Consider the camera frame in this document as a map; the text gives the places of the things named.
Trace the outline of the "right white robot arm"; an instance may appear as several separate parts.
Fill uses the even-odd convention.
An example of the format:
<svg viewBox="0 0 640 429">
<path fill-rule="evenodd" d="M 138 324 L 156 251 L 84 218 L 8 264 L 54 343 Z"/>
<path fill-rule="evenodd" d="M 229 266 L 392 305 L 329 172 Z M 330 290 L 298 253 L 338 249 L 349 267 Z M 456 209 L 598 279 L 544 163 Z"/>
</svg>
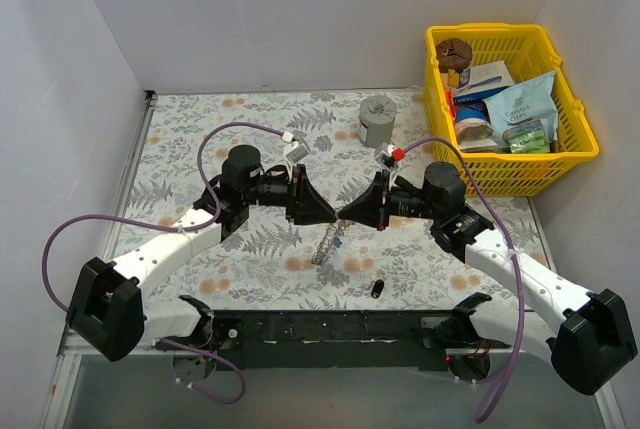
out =
<svg viewBox="0 0 640 429">
<path fill-rule="evenodd" d="M 421 187 L 403 178 L 391 186 L 388 171 L 379 171 L 339 216 L 377 230 L 392 216 L 430 220 L 430 234 L 444 252 L 523 295 L 533 311 L 523 349 L 548 361 L 581 394 L 595 394 L 638 354 L 623 299 L 574 284 L 509 248 L 491 221 L 466 204 L 465 184 L 450 163 L 429 164 Z"/>
</svg>

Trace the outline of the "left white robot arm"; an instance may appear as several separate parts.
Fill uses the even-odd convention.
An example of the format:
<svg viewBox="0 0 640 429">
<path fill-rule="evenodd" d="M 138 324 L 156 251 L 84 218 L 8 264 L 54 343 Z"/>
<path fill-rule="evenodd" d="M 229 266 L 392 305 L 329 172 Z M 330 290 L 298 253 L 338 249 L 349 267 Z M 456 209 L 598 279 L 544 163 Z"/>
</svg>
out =
<svg viewBox="0 0 640 429">
<path fill-rule="evenodd" d="M 177 223 L 112 261 L 93 258 L 83 266 L 68 326 L 110 361 L 141 343 L 209 346 L 213 312 L 205 303 L 185 295 L 153 302 L 152 293 L 195 256 L 228 239 L 248 220 L 251 206 L 281 207 L 295 225 L 335 222 L 334 209 L 311 185 L 301 162 L 308 153 L 305 143 L 293 141 L 283 150 L 283 165 L 265 170 L 257 148 L 233 148 L 211 181 L 213 189 Z"/>
</svg>

